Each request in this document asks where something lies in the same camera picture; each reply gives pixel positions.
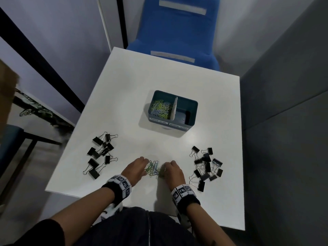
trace white tape strip on chair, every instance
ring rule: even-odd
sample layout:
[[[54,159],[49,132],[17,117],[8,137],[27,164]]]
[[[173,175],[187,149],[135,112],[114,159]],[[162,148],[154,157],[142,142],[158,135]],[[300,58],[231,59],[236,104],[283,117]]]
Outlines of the white tape strip on chair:
[[[179,9],[179,10],[192,12],[200,15],[206,15],[206,11],[207,11],[205,8],[195,7],[195,6],[181,4],[181,3],[174,3],[165,0],[159,0],[159,5],[162,7]]]
[[[188,61],[191,63],[195,63],[195,59],[193,59],[193,58],[178,55],[178,54],[173,54],[173,53],[150,51],[150,55],[161,56],[161,57],[172,58],[172,59],[179,59],[179,60],[184,60],[184,61]]]

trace brown object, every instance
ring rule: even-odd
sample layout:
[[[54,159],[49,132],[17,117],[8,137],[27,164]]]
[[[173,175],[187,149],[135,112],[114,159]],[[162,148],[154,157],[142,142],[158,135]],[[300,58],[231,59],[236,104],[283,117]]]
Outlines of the brown object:
[[[18,75],[0,60],[0,143],[7,124]]]

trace green plastic container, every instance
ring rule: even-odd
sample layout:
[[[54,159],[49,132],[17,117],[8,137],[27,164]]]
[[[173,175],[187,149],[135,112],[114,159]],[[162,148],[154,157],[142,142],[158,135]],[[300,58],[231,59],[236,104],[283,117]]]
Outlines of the green plastic container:
[[[173,107],[172,111],[174,114],[171,114],[169,119],[164,119],[150,114],[150,110],[156,100],[169,102],[173,106],[176,101],[176,109]],[[198,102],[195,100],[187,99],[163,91],[155,91],[148,109],[148,120],[152,123],[161,124],[170,128],[188,131],[195,125],[197,107]]]

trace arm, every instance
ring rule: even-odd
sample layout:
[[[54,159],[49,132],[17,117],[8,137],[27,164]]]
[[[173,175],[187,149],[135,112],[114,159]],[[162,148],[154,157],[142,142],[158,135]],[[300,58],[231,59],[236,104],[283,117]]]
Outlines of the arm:
[[[165,163],[165,181],[170,191],[186,183],[183,172],[175,161]],[[193,203],[187,206],[187,216],[197,237],[206,245],[235,246],[227,234],[199,204]]]
[[[147,174],[144,169],[148,162],[149,160],[144,157],[137,158],[123,170],[122,175],[132,186],[135,186],[141,177]],[[91,227],[101,212],[113,202],[114,198],[114,192],[103,187],[55,214],[51,219],[58,222],[63,229],[65,245],[75,243]]]

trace gray floor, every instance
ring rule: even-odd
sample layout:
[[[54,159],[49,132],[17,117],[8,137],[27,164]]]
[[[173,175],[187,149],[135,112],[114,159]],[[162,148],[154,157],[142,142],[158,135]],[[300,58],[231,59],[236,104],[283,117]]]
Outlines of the gray floor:
[[[17,125],[26,132],[65,143],[68,137],[62,137],[48,122],[37,116],[20,117],[23,109],[13,105],[8,124]],[[11,173],[23,156],[31,140],[25,140],[10,166],[0,178],[0,191],[6,185]],[[19,175],[11,194],[6,201],[6,208],[0,217],[0,245],[13,243],[30,229],[36,222],[55,214],[77,200],[61,194],[44,191],[64,147],[38,142],[24,169]]]

